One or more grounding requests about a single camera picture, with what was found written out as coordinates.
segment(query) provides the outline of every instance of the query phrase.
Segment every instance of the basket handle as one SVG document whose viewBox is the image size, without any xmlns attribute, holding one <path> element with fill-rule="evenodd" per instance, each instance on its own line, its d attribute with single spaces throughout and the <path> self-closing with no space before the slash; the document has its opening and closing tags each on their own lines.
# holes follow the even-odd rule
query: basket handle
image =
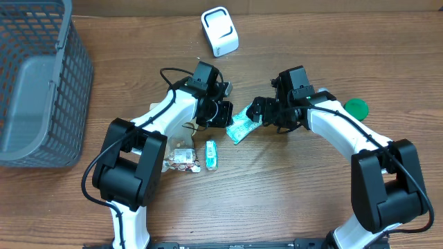
<svg viewBox="0 0 443 249">
<path fill-rule="evenodd" d="M 60 31 L 58 33 L 57 44 L 55 48 L 60 50 L 64 48 L 66 44 L 66 38 L 68 37 L 69 24 L 71 23 L 72 16 L 72 0 L 63 0 L 64 14 L 62 25 L 60 26 Z"/>
</svg>

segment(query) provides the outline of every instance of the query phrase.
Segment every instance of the wooden table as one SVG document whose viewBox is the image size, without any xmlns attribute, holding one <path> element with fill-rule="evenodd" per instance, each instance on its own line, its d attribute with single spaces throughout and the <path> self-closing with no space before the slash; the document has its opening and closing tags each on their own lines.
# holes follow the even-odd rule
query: wooden table
<svg viewBox="0 0 443 249">
<path fill-rule="evenodd" d="M 76 19 L 96 70 L 82 160 L 69 169 L 0 169 L 0 248 L 109 243 L 110 212 L 83 197 L 83 171 L 114 118 L 141 116 L 165 97 L 160 68 L 193 71 L 199 60 L 234 84 L 234 113 L 254 97 L 273 96 L 269 79 L 298 65 L 311 84 L 327 87 L 341 102 L 364 99 L 367 126 L 417 147 L 437 214 L 426 234 L 393 235 L 393 248 L 441 248 L 443 13 L 251 15 L 233 21 L 240 47 L 215 59 L 199 17 Z M 320 136 L 260 127 L 239 145 L 224 129 L 194 139 L 203 163 L 204 142 L 217 141 L 220 168 L 163 175 L 148 211 L 154 241 L 324 237 L 352 213 L 350 165 Z M 422 226 L 427 218 L 406 227 Z"/>
</svg>

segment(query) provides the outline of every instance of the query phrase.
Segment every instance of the wooden tabletop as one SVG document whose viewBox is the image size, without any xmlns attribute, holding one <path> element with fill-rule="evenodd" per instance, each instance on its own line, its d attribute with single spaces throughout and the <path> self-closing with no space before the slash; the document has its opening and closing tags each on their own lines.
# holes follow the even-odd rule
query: wooden tabletop
<svg viewBox="0 0 443 249">
<path fill-rule="evenodd" d="M 110 211 L 83 197 L 83 171 L 114 118 L 139 117 L 165 97 L 160 68 L 193 71 L 199 60 L 233 83 L 234 113 L 254 97 L 273 97 L 269 79 L 299 65 L 314 87 L 328 88 L 342 103 L 364 99 L 367 126 L 417 147 L 437 214 L 425 234 L 392 235 L 393 248 L 441 248 L 443 12 L 251 15 L 233 22 L 239 49 L 215 59 L 199 17 L 75 19 L 96 72 L 83 156 L 68 169 L 0 169 L 0 248 L 109 243 Z M 234 145 L 225 129 L 209 129 L 194 136 L 203 165 L 208 139 L 217 142 L 219 170 L 162 175 L 148 211 L 154 241 L 324 237 L 352 214 L 350 164 L 320 136 L 260 127 Z M 91 185 L 88 190 L 100 197 Z M 406 227 L 423 226 L 427 218 Z"/>
</svg>

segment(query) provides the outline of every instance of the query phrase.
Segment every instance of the teal package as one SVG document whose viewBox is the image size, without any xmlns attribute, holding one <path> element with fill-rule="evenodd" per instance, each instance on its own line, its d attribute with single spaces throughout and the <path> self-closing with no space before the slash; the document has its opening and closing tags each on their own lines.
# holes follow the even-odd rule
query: teal package
<svg viewBox="0 0 443 249">
<path fill-rule="evenodd" d="M 214 140 L 206 141 L 206 167 L 209 170 L 217 170 L 219 168 L 217 145 Z"/>
<path fill-rule="evenodd" d="M 251 105 L 252 103 L 233 116 L 233 124 L 226 128 L 226 133 L 234 141 L 235 145 L 238 145 L 248 134 L 262 125 L 262 116 L 260 116 L 259 122 L 253 122 L 246 116 L 246 111 Z"/>
</svg>

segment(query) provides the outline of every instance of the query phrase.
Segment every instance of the green bottle cap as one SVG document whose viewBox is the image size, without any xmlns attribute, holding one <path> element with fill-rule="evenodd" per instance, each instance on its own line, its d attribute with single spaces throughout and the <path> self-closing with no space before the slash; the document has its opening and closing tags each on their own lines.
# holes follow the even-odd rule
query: green bottle cap
<svg viewBox="0 0 443 249">
<path fill-rule="evenodd" d="M 369 114 L 368 104 L 361 99 L 351 99 L 344 107 L 345 110 L 358 121 L 363 121 Z"/>
</svg>

